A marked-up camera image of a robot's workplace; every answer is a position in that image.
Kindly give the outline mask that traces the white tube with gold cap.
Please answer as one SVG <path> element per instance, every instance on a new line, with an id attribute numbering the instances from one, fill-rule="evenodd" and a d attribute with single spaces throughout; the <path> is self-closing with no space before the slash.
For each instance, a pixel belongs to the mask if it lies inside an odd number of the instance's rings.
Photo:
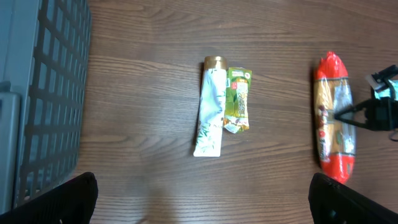
<path id="1" fill-rule="evenodd" d="M 207 56 L 204 61 L 195 157 L 219 157 L 226 104 L 227 61 Z"/>

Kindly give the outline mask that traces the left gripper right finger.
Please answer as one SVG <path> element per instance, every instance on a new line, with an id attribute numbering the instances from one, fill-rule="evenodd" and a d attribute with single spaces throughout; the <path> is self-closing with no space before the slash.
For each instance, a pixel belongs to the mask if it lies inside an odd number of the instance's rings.
<path id="1" fill-rule="evenodd" d="M 397 224 L 395 212 L 319 172 L 313 175 L 308 201 L 314 224 Z"/>

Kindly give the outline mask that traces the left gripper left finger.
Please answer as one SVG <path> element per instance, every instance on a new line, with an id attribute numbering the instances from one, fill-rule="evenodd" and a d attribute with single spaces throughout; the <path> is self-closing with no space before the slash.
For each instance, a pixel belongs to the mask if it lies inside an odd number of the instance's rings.
<path id="1" fill-rule="evenodd" d="M 98 198 L 92 172 L 85 172 L 1 215 L 1 223 L 89 223 Z"/>

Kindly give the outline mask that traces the green snack packet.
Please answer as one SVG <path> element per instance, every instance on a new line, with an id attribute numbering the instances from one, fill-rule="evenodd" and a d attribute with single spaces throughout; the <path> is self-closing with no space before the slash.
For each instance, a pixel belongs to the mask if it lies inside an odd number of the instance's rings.
<path id="1" fill-rule="evenodd" d="M 251 70 L 241 67 L 228 69 L 223 127 L 233 134 L 249 129 L 248 93 L 251 78 Z"/>

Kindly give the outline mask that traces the orange spaghetti packet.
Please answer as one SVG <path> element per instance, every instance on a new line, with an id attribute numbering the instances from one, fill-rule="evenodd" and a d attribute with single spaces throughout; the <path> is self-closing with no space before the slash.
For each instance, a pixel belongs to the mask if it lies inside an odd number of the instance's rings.
<path id="1" fill-rule="evenodd" d="M 314 74 L 314 112 L 317 147 L 323 172 L 345 184 L 356 155 L 356 130 L 335 119 L 335 113 L 353 106 L 348 71 L 334 52 L 327 52 Z"/>

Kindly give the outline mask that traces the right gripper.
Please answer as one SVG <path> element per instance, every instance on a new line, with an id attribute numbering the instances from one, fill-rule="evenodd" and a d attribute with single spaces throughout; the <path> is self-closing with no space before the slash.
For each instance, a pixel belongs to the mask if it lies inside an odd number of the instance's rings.
<path id="1" fill-rule="evenodd" d="M 365 111 L 364 123 L 354 119 L 355 114 L 360 111 Z M 368 99 L 335 113 L 334 118 L 342 123 L 368 128 L 371 131 L 392 131 L 397 129 L 397 101 L 389 97 Z"/>

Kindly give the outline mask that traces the teal packet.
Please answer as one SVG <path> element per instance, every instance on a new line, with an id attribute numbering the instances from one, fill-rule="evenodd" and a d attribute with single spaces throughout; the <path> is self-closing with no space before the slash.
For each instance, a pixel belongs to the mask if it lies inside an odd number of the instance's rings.
<path id="1" fill-rule="evenodd" d="M 397 98 L 398 98 L 398 82 L 397 82 L 397 80 L 391 80 L 390 82 L 391 82 L 392 86 L 394 87 L 395 96 L 396 96 L 395 100 L 397 100 Z M 390 98 L 391 97 L 391 91 L 387 88 L 387 89 L 385 89 L 383 91 L 380 91 L 380 92 L 374 92 L 374 97 L 376 99 L 380 99 L 380 98 L 384 98 L 384 97 L 389 97 Z"/>

